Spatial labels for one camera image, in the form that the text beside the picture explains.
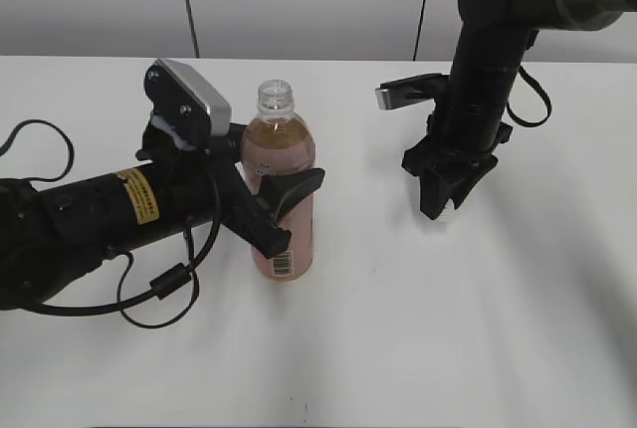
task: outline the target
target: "label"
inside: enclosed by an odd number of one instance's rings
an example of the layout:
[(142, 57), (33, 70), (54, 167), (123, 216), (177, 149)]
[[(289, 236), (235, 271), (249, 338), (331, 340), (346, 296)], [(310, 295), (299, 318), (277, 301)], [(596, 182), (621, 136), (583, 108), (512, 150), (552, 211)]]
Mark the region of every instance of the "label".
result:
[(123, 187), (126, 188), (132, 208), (137, 217), (137, 224), (147, 224), (159, 219), (159, 207), (155, 195), (143, 173), (134, 167), (125, 171), (116, 172), (115, 175), (124, 181)]
[(292, 251), (284, 252), (272, 259), (272, 269), (275, 277), (287, 277), (294, 275), (294, 261)]

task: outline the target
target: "bottle neck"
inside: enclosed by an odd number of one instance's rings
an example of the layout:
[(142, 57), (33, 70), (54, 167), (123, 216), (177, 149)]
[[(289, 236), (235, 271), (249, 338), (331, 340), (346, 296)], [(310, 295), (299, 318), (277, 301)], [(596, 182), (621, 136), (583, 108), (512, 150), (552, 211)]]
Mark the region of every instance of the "bottle neck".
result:
[(259, 118), (267, 122), (283, 122), (295, 115), (292, 87), (283, 80), (269, 80), (259, 87)]

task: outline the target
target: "cable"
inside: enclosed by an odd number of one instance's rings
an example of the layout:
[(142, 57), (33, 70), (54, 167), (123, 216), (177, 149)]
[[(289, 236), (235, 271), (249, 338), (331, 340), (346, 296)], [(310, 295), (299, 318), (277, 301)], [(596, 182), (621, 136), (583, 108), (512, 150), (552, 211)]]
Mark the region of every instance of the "cable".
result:
[(200, 162), (201, 162), (201, 165), (203, 166), (206, 176), (208, 177), (208, 180), (210, 181), (210, 184), (212, 185), (212, 194), (214, 197), (215, 208), (214, 208), (214, 214), (212, 216), (212, 226), (210, 226), (210, 232), (208, 233), (208, 237), (206, 238), (206, 241), (204, 242), (201, 248), (201, 251), (199, 251), (199, 254), (197, 255), (197, 257), (195, 257), (192, 263), (193, 270), (199, 267), (199, 265), (201, 265), (203, 260), (208, 256), (208, 254), (212, 250), (212, 246), (214, 246), (217, 240), (217, 236), (219, 235), (219, 229), (221, 227), (221, 194), (219, 192), (219, 185), (217, 184), (217, 179), (215, 178), (215, 175), (212, 173), (212, 171), (208, 167), (205, 155), (201, 154)]
[[(134, 263), (134, 257), (131, 253), (123, 253), (119, 254), (122, 256), (128, 257), (128, 265), (126, 269), (129, 270)], [(108, 314), (115, 314), (119, 312), (120, 307), (124, 307), (125, 309), (130, 309), (132, 307), (138, 306), (139, 304), (143, 304), (144, 302), (149, 301), (154, 297), (154, 292), (148, 290), (143, 294), (140, 294), (136, 297), (128, 299), (126, 301), (121, 301), (120, 304), (106, 304), (105, 306), (94, 306), (94, 307), (57, 307), (57, 306), (48, 306), (46, 304), (39, 304), (37, 302), (31, 302), (27, 299), (23, 299), (22, 297), (16, 296), (9, 291), (4, 290), (0, 287), (0, 296), (2, 299), (9, 302), (12, 306), (17, 307), (18, 309), (22, 309), (23, 311), (32, 312), (34, 314), (40, 314), (42, 316), (54, 316), (54, 317), (94, 317), (94, 316), (105, 316)]]
[(526, 121), (525, 119), (522, 119), (521, 117), (519, 117), (517, 114), (514, 113), (509, 102), (507, 102), (507, 113), (509, 114), (509, 117), (513, 121), (515, 121), (517, 124), (519, 124), (522, 127), (542, 126), (545, 122), (548, 121), (548, 119), (553, 113), (553, 104), (550, 101), (550, 97), (548, 96), (548, 93), (544, 90), (544, 88), (541, 87), (541, 84), (539, 83), (539, 81), (536, 80), (531, 75), (529, 75), (529, 73), (527, 73), (527, 71), (523, 67), (520, 67), (520, 76), (525, 81), (525, 83), (527, 83), (527, 85), (529, 85), (531, 88), (534, 89), (534, 91), (539, 95), (541, 100), (546, 105), (546, 117), (542, 119), (541, 121)]
[(199, 277), (197, 276), (197, 273), (195, 272), (193, 267), (195, 249), (194, 249), (194, 241), (192, 238), (192, 230), (189, 225), (185, 227), (183, 231), (183, 235), (186, 241), (186, 249), (188, 251), (188, 272), (190, 276), (192, 277), (192, 293), (190, 296), (190, 302), (188, 303), (188, 305), (183, 311), (181, 311), (179, 314), (177, 314), (175, 317), (173, 317), (169, 321), (165, 321), (163, 323), (157, 323), (157, 324), (148, 324), (148, 323), (142, 323), (140, 321), (136, 321), (129, 314), (127, 314), (125, 309), (120, 305), (121, 288), (123, 286), (124, 280), (126, 279), (126, 276), (130, 272), (130, 268), (132, 267), (132, 265), (129, 264), (126, 267), (126, 269), (123, 271), (123, 273), (121, 274), (121, 278), (119, 279), (119, 283), (117, 284), (117, 292), (116, 292), (116, 300), (117, 300), (117, 305), (119, 306), (119, 313), (121, 314), (122, 317), (125, 318), (127, 322), (133, 324), (134, 326), (138, 328), (146, 328), (149, 330), (165, 328), (183, 319), (184, 316), (188, 314), (188, 312), (190, 312), (190, 309), (192, 309), (192, 306), (195, 305), (195, 302), (197, 302), (197, 299), (199, 299), (199, 290), (200, 290)]
[(416, 34), (416, 45), (414, 46), (414, 55), (411, 58), (412, 62), (415, 62), (418, 58), (418, 48), (420, 47), (420, 35), (422, 34), (422, 25), (425, 19), (425, 7), (427, 6), (427, 0), (422, 0), (422, 7), (420, 8), (420, 19), (418, 20), (418, 33)]
[(13, 145), (13, 142), (15, 141), (18, 133), (22, 130), (23, 127), (28, 126), (29, 124), (42, 124), (54, 129), (62, 137), (64, 143), (67, 145), (69, 156), (67, 159), (67, 167), (65, 167), (64, 171), (62, 171), (62, 174), (60, 174), (58, 177), (27, 177), (22, 180), (25, 182), (58, 182), (61, 179), (65, 178), (73, 168), (73, 163), (76, 159), (76, 151), (73, 148), (73, 143), (71, 142), (69, 137), (52, 122), (44, 121), (43, 119), (26, 119), (18, 123), (18, 125), (11, 130), (11, 133), (9, 134), (9, 137), (7, 137), (7, 140), (4, 142), (4, 144), (0, 146), (0, 156), (4, 155), (9, 149), (11, 149), (11, 146)]
[(197, 41), (197, 32), (195, 31), (195, 19), (192, 16), (192, 7), (190, 5), (190, 0), (185, 0), (186, 2), (186, 15), (188, 16), (188, 26), (190, 27), (190, 38), (192, 38), (192, 46), (195, 52), (195, 58), (201, 58), (199, 55), (199, 42)]

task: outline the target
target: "table surface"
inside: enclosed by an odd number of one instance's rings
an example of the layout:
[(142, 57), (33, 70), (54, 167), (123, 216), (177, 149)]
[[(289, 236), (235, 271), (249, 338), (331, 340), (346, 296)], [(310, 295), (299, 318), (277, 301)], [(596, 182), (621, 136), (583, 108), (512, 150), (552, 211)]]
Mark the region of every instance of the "table surface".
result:
[[(69, 181), (133, 166), (151, 63), (0, 58), (0, 138), (46, 118), (76, 145)], [(199, 302), (170, 328), (0, 314), (2, 426), (637, 426), (637, 66), (528, 64), (553, 118), (516, 127), (498, 168), (433, 223), (400, 168), (432, 106), (383, 112), (374, 88), (448, 64), (189, 63), (236, 122), (254, 115), (263, 80), (293, 85), (326, 170), (313, 267), (271, 282), (223, 229)], [(522, 83), (512, 103), (528, 118), (543, 112)], [(65, 158), (57, 136), (29, 127), (0, 173), (54, 174)], [(129, 295), (182, 261), (183, 241), (135, 254)], [(122, 265), (52, 302), (112, 302)], [(165, 320), (186, 303), (181, 292), (134, 314)]]

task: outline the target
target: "pink drink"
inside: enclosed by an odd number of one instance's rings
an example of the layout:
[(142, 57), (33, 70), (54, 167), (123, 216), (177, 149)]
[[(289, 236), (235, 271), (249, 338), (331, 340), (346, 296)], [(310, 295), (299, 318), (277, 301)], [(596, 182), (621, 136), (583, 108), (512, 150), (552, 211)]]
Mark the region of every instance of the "pink drink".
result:
[[(259, 191), (263, 175), (286, 175), (310, 169), (316, 148), (305, 122), (294, 113), (290, 85), (265, 82), (259, 88), (259, 115), (247, 127), (241, 142), (241, 160), (248, 187)], [(288, 251), (266, 259), (252, 248), (259, 270), (278, 281), (297, 279), (310, 267), (314, 255), (313, 197), (306, 198), (280, 223), (292, 232)]]

